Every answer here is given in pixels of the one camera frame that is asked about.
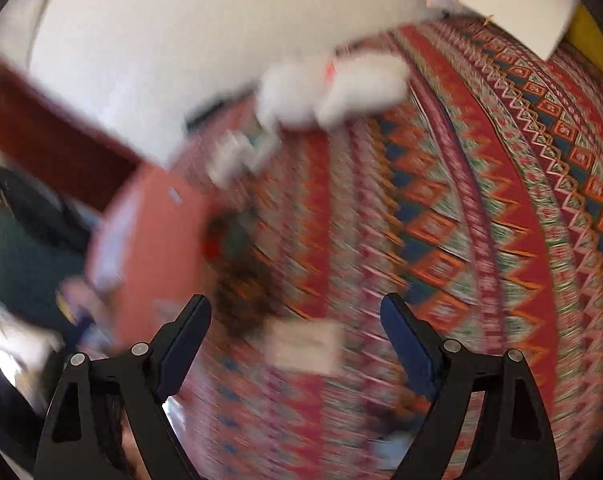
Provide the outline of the pink storage box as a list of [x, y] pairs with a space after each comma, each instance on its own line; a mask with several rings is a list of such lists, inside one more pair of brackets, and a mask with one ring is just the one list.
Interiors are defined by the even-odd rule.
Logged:
[[202, 252], [212, 194], [159, 166], [126, 180], [94, 231], [85, 276], [107, 306], [108, 356], [152, 339], [190, 297], [212, 296]]

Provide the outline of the white card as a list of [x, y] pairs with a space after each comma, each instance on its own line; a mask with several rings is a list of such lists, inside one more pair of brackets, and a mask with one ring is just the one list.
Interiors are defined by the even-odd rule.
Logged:
[[264, 358], [278, 370], [335, 376], [343, 368], [344, 327], [325, 318], [272, 318], [264, 333]]

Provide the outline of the patterned red woven cloth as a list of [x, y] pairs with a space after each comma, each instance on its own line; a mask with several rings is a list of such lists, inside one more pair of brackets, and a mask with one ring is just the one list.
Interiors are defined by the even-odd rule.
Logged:
[[226, 204], [257, 212], [277, 315], [341, 326], [332, 375], [281, 370], [217, 318], [183, 444], [207, 479], [385, 479], [391, 416], [427, 402], [379, 322], [397, 292], [473, 351], [524, 353], [569, 478], [603, 431], [603, 75], [571, 44], [541, 60], [477, 18], [405, 25], [347, 53], [403, 55], [408, 99], [286, 136]]

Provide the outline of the dark wooden door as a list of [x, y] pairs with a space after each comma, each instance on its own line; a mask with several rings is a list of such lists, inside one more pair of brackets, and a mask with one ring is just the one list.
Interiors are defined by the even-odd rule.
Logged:
[[0, 152], [53, 191], [103, 211], [142, 159], [0, 60]]

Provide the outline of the small white toy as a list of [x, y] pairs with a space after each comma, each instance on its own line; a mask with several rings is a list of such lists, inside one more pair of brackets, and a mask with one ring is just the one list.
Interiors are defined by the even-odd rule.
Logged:
[[280, 137], [276, 133], [228, 130], [212, 152], [207, 176], [218, 188], [227, 188], [244, 171], [258, 174], [279, 148]]

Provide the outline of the black remote on bed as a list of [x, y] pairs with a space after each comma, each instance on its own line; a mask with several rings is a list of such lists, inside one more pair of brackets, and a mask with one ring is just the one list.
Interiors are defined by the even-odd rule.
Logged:
[[184, 122], [186, 133], [192, 134], [201, 125], [204, 125], [209, 118], [216, 115], [219, 110], [222, 110], [224, 105], [224, 99], [216, 99], [208, 102], [207, 104], [202, 104], [200, 107], [195, 108], [195, 110], [188, 112], [185, 116]]

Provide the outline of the white plush toy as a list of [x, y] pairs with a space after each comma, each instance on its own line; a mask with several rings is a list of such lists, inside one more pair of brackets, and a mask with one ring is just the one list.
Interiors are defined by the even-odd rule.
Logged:
[[411, 70], [379, 51], [291, 58], [271, 65], [259, 81], [254, 112], [266, 131], [325, 131], [346, 119], [389, 110], [407, 98]]

